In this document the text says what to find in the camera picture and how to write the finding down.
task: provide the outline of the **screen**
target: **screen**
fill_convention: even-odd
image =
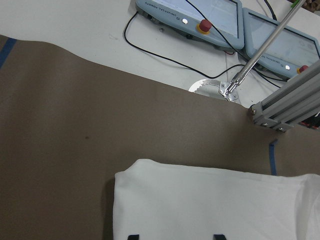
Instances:
[[[253,48],[259,49],[277,25],[249,14]],[[265,53],[297,66],[312,65],[319,59],[313,40],[284,29]]]
[[[203,20],[200,13],[185,0],[153,0],[196,20]],[[237,3],[232,0],[192,0],[190,1],[219,30],[238,38]]]

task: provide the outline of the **stain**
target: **stain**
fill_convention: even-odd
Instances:
[[[118,40],[118,38],[113,36],[111,33],[109,33],[109,38],[112,39],[112,40]]]

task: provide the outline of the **metal rod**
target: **metal rod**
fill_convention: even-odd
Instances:
[[[287,23],[290,19],[295,15],[295,13],[299,10],[299,8],[305,3],[306,0],[301,0],[298,4],[296,4],[290,12],[284,17],[284,19],[280,22],[280,24],[276,27],[274,32],[268,37],[268,39],[262,44],[262,46],[256,51],[254,56],[246,63],[246,65],[242,68],[240,72],[238,72],[232,79],[230,86],[226,89],[225,94],[229,95],[233,92],[233,90],[238,87],[248,75],[249,71],[254,67],[262,54],[267,50],[267,48],[271,45],[271,43],[275,40],[275,38],[282,32],[282,30],[286,27]]]

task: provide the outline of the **green object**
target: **green object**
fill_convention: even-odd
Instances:
[[[299,1],[300,1],[300,0],[296,0],[296,1],[291,5],[291,8],[294,8],[294,7],[298,4]]]

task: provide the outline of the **blue tape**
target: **blue tape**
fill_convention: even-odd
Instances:
[[[8,38],[8,40],[5,42],[3,48],[0,51],[0,69],[2,65],[5,63],[8,55],[10,54],[11,50],[13,49],[17,39],[14,38]]]
[[[277,143],[278,143],[278,139],[269,143],[269,161],[270,161],[271,175],[273,176],[277,176],[276,158],[275,158],[275,145]]]

